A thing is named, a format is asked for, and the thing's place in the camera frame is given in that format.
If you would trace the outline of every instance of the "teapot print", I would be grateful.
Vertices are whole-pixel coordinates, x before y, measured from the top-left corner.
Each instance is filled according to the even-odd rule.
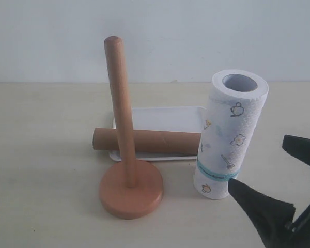
[[[233,115],[231,117],[239,117],[244,112],[244,107],[242,107],[242,104],[240,102],[237,102],[235,106],[231,108],[231,112]]]

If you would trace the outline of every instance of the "paper towel roll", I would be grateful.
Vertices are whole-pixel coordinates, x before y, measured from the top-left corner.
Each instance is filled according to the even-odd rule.
[[[212,78],[201,133],[194,186],[210,199],[229,195],[268,95],[261,77],[241,70],[224,70]]]

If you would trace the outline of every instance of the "blue stripe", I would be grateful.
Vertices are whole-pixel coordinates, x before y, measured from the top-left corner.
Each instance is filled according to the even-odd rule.
[[[212,172],[211,170],[205,168],[199,160],[197,160],[197,167],[199,168],[199,170],[201,171],[201,173],[203,175],[210,178],[211,180],[218,181],[218,182],[226,182],[230,178],[235,177],[240,171],[240,170],[237,170],[236,172],[233,172],[231,174],[215,173],[215,172]]]

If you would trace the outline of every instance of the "wooden paper towel holder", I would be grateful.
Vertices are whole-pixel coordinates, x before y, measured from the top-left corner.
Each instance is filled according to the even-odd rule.
[[[99,197],[104,208],[121,219],[145,216],[160,204],[163,178],[151,163],[137,160],[123,40],[104,41],[121,162],[102,177]]]

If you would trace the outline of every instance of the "cartoon print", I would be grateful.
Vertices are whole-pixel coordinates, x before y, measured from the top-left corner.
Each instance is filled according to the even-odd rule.
[[[242,107],[242,104],[240,102],[237,102],[235,106],[231,107],[231,112],[233,115],[231,117],[239,117],[244,112],[244,107]]]
[[[209,185],[202,185],[202,192],[203,193],[210,193],[210,191],[211,191],[211,188],[210,188],[210,186]]]
[[[224,157],[224,155],[222,155],[222,159],[225,161],[225,163],[227,164],[227,169],[232,169],[235,165],[230,163],[226,157]]]
[[[216,126],[216,134],[218,135],[218,137],[223,137],[221,127],[218,125]]]
[[[209,120],[206,120],[206,124],[204,126],[204,130],[206,130],[211,125],[211,122]]]
[[[233,146],[241,146],[244,142],[244,140],[246,139],[245,136],[243,136],[242,134],[238,134],[232,141],[231,141],[231,145]]]

